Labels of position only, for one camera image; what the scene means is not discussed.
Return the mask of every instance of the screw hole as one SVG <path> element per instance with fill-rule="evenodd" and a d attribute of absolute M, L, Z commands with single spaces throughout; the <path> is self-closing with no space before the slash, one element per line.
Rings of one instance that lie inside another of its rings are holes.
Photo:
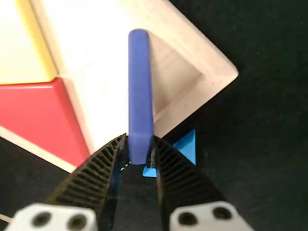
<path fill-rule="evenodd" d="M 192 213 L 185 212 L 179 215 L 179 223 L 181 225 L 192 226 L 198 223 L 196 216 Z"/>
<path fill-rule="evenodd" d="M 50 218 L 51 214 L 49 212 L 39 213 L 32 219 L 32 225 L 35 227 L 42 227 L 49 222 Z"/>
<path fill-rule="evenodd" d="M 213 214 L 216 219 L 229 220 L 232 218 L 231 212 L 224 207 L 214 208 Z"/>
<path fill-rule="evenodd" d="M 82 230 L 87 223 L 87 218 L 83 214 L 77 214 L 68 221 L 68 229 L 72 231 Z"/>

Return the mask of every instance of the wooden frame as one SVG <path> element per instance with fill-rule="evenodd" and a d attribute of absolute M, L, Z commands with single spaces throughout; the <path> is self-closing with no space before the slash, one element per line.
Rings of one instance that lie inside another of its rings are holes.
<path fill-rule="evenodd" d="M 164 136 L 237 76 L 167 0 L 32 0 L 90 152 L 128 130 L 128 33 L 151 33 L 155 134 Z M 15 138 L 0 135 L 14 143 Z M 71 171 L 26 142 L 19 146 Z"/>

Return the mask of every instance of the blue block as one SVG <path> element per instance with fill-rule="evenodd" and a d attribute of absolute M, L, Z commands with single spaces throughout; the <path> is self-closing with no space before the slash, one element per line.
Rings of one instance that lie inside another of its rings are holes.
<path fill-rule="evenodd" d="M 196 165 L 196 132 L 195 130 L 190 131 L 183 136 L 174 145 L 187 159 L 189 159 L 194 165 Z M 144 167 L 144 177 L 156 177 L 155 168 Z"/>
<path fill-rule="evenodd" d="M 128 148 L 132 164 L 145 164 L 154 132 L 150 38 L 146 30 L 128 36 Z"/>

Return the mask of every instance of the red block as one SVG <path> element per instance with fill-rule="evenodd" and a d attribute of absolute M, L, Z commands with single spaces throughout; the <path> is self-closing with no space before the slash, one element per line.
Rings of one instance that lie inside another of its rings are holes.
<path fill-rule="evenodd" d="M 61 78 L 0 85 L 0 125 L 74 166 L 90 155 Z"/>

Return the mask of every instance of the yellow block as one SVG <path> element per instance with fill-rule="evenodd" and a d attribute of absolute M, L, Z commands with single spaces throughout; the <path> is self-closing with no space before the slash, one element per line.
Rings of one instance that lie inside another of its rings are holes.
<path fill-rule="evenodd" d="M 57 75 L 29 0 L 0 0 L 0 84 L 50 82 Z"/>

